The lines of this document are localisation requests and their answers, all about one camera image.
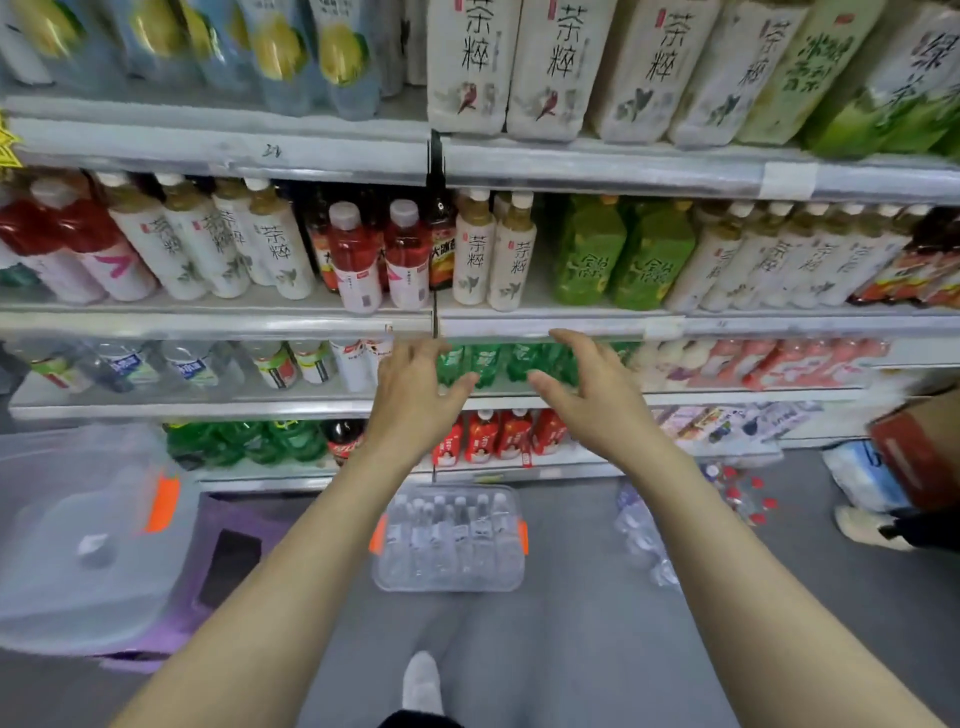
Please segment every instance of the cardboard box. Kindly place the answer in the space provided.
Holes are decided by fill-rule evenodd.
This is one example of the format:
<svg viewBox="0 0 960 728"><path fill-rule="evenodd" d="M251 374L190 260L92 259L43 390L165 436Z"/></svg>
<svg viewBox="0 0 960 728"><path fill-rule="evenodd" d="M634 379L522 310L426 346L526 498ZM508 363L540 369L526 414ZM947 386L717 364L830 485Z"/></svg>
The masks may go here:
<svg viewBox="0 0 960 728"><path fill-rule="evenodd" d="M960 503L960 390L884 417L869 432L913 505L935 511Z"/></svg>

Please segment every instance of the red bottle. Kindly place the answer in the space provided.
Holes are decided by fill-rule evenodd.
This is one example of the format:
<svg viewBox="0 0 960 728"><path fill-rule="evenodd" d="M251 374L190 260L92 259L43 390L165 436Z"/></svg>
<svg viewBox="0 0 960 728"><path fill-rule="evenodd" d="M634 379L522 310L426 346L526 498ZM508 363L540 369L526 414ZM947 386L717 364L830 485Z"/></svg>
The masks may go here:
<svg viewBox="0 0 960 728"><path fill-rule="evenodd" d="M390 298L401 311L419 311L429 299L433 243L412 200L390 203L385 244Z"/></svg>
<svg viewBox="0 0 960 728"><path fill-rule="evenodd" d="M499 429L496 413L491 409L481 409L470 415L465 453L467 462L486 463L490 460Z"/></svg>
<svg viewBox="0 0 960 728"><path fill-rule="evenodd" d="M380 246L360 223L354 203L330 206L330 260L344 308L352 313L373 313L383 301L376 261Z"/></svg>
<svg viewBox="0 0 960 728"><path fill-rule="evenodd" d="M30 191L48 210L63 242L114 299L140 301L156 292L153 274L103 206L55 177L37 180Z"/></svg>
<svg viewBox="0 0 960 728"><path fill-rule="evenodd" d="M0 187L0 238L61 301L94 303L107 292L67 248L50 218L32 201Z"/></svg>

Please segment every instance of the bottle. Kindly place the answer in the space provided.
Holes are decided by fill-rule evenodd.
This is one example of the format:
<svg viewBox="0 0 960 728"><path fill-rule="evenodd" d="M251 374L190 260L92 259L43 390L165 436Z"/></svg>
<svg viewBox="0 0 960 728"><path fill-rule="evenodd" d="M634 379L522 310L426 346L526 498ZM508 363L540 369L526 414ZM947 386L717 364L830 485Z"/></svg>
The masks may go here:
<svg viewBox="0 0 960 728"><path fill-rule="evenodd" d="M419 311L429 301L430 253L433 243L420 224L412 200L390 203L390 225L385 233L390 298L401 311Z"/></svg>
<svg viewBox="0 0 960 728"><path fill-rule="evenodd" d="M156 292L156 279L100 205L56 178L36 180L30 191L49 210L66 245L116 301L140 301Z"/></svg>
<svg viewBox="0 0 960 728"><path fill-rule="evenodd" d="M467 462L479 464L490 460L499 429L496 413L493 410L481 409L470 414L467 425L467 451L464 453Z"/></svg>
<svg viewBox="0 0 960 728"><path fill-rule="evenodd" d="M166 194L166 217L183 247L197 263L213 293L233 299L250 288L250 274L233 245L233 236L210 198L183 175L158 174Z"/></svg>
<svg viewBox="0 0 960 728"><path fill-rule="evenodd" d="M271 389L288 389L297 383L298 369L282 341L244 341L243 348Z"/></svg>
<svg viewBox="0 0 960 728"><path fill-rule="evenodd" d="M500 418L500 439L496 444L496 456L501 460L513 460L523 452L530 452L530 430L534 421L526 409L512 409Z"/></svg>
<svg viewBox="0 0 960 728"><path fill-rule="evenodd" d="M328 342L290 341L287 344L300 366L303 379L310 384L326 384L337 373Z"/></svg>
<svg viewBox="0 0 960 728"><path fill-rule="evenodd" d="M180 9L206 82L227 93L251 96L256 81L240 7L232 0L180 0Z"/></svg>
<svg viewBox="0 0 960 728"><path fill-rule="evenodd" d="M370 49L372 30L383 21L383 9L373 0L310 0L310 8L330 102L348 121L372 119L380 106L380 73Z"/></svg>
<svg viewBox="0 0 960 728"><path fill-rule="evenodd" d="M701 230L693 255L663 301L664 308L674 312L687 312L700 305L701 299L740 248L743 242L743 221L753 209L753 203L735 202L730 205L723 220Z"/></svg>
<svg viewBox="0 0 960 728"><path fill-rule="evenodd" d="M206 285L163 205L141 192L125 172L98 172L105 186L110 217L140 254L167 293L178 301L206 295Z"/></svg>
<svg viewBox="0 0 960 728"><path fill-rule="evenodd" d="M107 292L63 244L50 218L33 202L0 187L0 239L65 303L96 303Z"/></svg>
<svg viewBox="0 0 960 728"><path fill-rule="evenodd" d="M674 200L639 219L613 269L613 303L619 308L660 308L696 245L689 209L689 200Z"/></svg>
<svg viewBox="0 0 960 728"><path fill-rule="evenodd" d="M453 261L453 298L477 305L487 297L496 221L490 212L490 190L471 189L457 215Z"/></svg>
<svg viewBox="0 0 960 728"><path fill-rule="evenodd" d="M326 98L326 81L310 51L310 34L297 0L239 0L253 65L267 109L305 116Z"/></svg>
<svg viewBox="0 0 960 728"><path fill-rule="evenodd" d="M246 177L244 184L253 193L250 199L253 248L273 275L276 290L283 298L305 299L313 293L317 279L290 203L276 195L270 180Z"/></svg>
<svg viewBox="0 0 960 728"><path fill-rule="evenodd" d="M600 205L573 208L564 221L553 287L560 303L591 305L607 290L627 241L617 200L615 195L601 195Z"/></svg>
<svg viewBox="0 0 960 728"><path fill-rule="evenodd" d="M107 0L104 6L123 41L130 72L167 88L202 84L186 33L167 0Z"/></svg>
<svg viewBox="0 0 960 728"><path fill-rule="evenodd" d="M240 253L251 280L257 285L275 285L274 275L267 268L264 255L254 243L250 190L240 180L219 178L211 199L233 238L233 244Z"/></svg>
<svg viewBox="0 0 960 728"><path fill-rule="evenodd" d="M516 311L520 307L537 241L537 226L530 219L533 203L533 192L514 192L506 218L496 226L487 294L487 303L493 310Z"/></svg>
<svg viewBox="0 0 960 728"><path fill-rule="evenodd" d="M243 386L243 370L226 342L164 341L160 350L186 383L198 390L229 397Z"/></svg>
<svg viewBox="0 0 960 728"><path fill-rule="evenodd" d="M347 462L350 454L363 443L366 420L327 420L321 423L330 454L337 465Z"/></svg>
<svg viewBox="0 0 960 728"><path fill-rule="evenodd" d="M759 278L754 276L754 270L777 246L780 228L792 209L793 203L770 203L758 220L745 226L743 243L700 302L701 308L719 313L730 308L734 299L753 297Z"/></svg>
<svg viewBox="0 0 960 728"><path fill-rule="evenodd" d="M351 313L373 313L383 301L377 274L379 246L360 224L354 203L330 206L330 259L344 308Z"/></svg>

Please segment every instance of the hand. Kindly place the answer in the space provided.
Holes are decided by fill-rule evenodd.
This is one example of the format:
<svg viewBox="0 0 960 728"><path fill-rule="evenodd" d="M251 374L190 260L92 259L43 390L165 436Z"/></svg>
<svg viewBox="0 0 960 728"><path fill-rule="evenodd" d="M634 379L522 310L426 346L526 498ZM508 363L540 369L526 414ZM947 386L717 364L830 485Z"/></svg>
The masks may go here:
<svg viewBox="0 0 960 728"><path fill-rule="evenodd" d="M480 376L469 372L440 395L437 355L449 351L443 339L394 342L394 352L377 370L379 385L367 423L367 451L413 468L450 431Z"/></svg>
<svg viewBox="0 0 960 728"><path fill-rule="evenodd" d="M533 370L527 380L557 411L570 434L622 471L641 444L670 447L630 372L609 345L565 328L553 328L550 335L577 357L579 396L544 372Z"/></svg>

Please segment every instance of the green bottle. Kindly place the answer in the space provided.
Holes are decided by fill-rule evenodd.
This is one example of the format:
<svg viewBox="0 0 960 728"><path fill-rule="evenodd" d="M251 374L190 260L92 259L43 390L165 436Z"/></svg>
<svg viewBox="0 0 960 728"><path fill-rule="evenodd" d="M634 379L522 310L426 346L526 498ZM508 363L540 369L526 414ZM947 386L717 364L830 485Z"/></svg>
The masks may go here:
<svg viewBox="0 0 960 728"><path fill-rule="evenodd" d="M267 428L294 460L301 463L316 462L326 454L326 439L317 423L285 420L268 423Z"/></svg>
<svg viewBox="0 0 960 728"><path fill-rule="evenodd" d="M507 362L507 377L510 381L526 381L527 372L538 368L540 344L514 344Z"/></svg>
<svg viewBox="0 0 960 728"><path fill-rule="evenodd" d="M597 202L577 204L574 198L557 254L553 295L560 303L590 305L607 290L627 240L627 229L616 211L617 199L601 195Z"/></svg>
<svg viewBox="0 0 960 728"><path fill-rule="evenodd" d="M687 220L689 200L655 209L640 218L627 249L617 261L611 286L613 303L632 311L660 308L660 302L696 246Z"/></svg>

